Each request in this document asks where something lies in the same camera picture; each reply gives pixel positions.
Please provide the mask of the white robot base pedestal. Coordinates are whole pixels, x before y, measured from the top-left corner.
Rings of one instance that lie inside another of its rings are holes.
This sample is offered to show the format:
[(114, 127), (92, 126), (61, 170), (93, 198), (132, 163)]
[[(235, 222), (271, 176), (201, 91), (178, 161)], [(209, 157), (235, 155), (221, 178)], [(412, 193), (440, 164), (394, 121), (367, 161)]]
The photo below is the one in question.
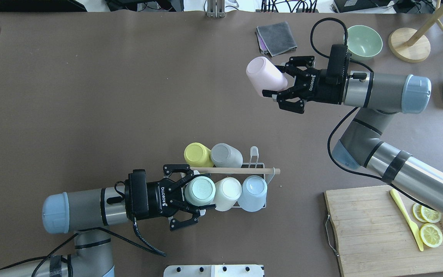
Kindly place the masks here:
[(164, 277), (264, 277), (263, 265), (218, 264), (218, 265), (171, 265)]

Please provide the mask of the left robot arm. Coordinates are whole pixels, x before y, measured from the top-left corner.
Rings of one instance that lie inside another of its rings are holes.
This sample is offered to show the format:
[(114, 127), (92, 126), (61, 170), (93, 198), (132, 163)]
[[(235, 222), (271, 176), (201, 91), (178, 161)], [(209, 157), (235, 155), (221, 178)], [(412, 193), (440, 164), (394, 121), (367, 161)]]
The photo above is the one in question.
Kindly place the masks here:
[(0, 277), (113, 277), (111, 237), (120, 238), (151, 254), (166, 254), (147, 242), (137, 227), (140, 220), (165, 217), (171, 231), (198, 223), (202, 210), (213, 209), (208, 200), (195, 204), (183, 187), (210, 181), (210, 174), (193, 171), (187, 164), (166, 164), (164, 177), (147, 182), (146, 172), (135, 169), (114, 187), (49, 196), (42, 221), (48, 233), (72, 232), (75, 254), (26, 259), (0, 269)]

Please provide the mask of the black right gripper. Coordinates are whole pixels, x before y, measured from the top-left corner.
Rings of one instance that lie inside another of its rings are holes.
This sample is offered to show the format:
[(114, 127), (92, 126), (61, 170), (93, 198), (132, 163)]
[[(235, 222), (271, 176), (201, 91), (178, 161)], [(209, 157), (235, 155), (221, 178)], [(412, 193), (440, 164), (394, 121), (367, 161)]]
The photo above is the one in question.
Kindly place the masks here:
[(262, 90), (262, 96), (272, 98), (280, 109), (298, 114), (305, 112), (306, 101), (342, 104), (345, 74), (317, 70), (314, 64), (315, 56), (295, 56), (282, 65), (276, 65), (281, 73), (293, 77), (294, 83), (303, 85), (294, 85), (283, 91)]

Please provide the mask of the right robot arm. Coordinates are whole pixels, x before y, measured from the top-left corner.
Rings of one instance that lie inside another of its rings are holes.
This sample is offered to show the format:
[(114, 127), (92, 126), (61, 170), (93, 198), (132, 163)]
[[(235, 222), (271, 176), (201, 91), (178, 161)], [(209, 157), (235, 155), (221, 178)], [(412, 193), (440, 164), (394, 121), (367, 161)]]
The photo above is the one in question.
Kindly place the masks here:
[(443, 213), (443, 112), (428, 104), (429, 79), (412, 74), (348, 70), (331, 58), (326, 69), (313, 57), (292, 57), (270, 65), (276, 76), (294, 84), (265, 88), (262, 96), (280, 109), (303, 113), (308, 105), (336, 104), (356, 108), (349, 126), (331, 144), (331, 156), (348, 169), (366, 168), (429, 207)]

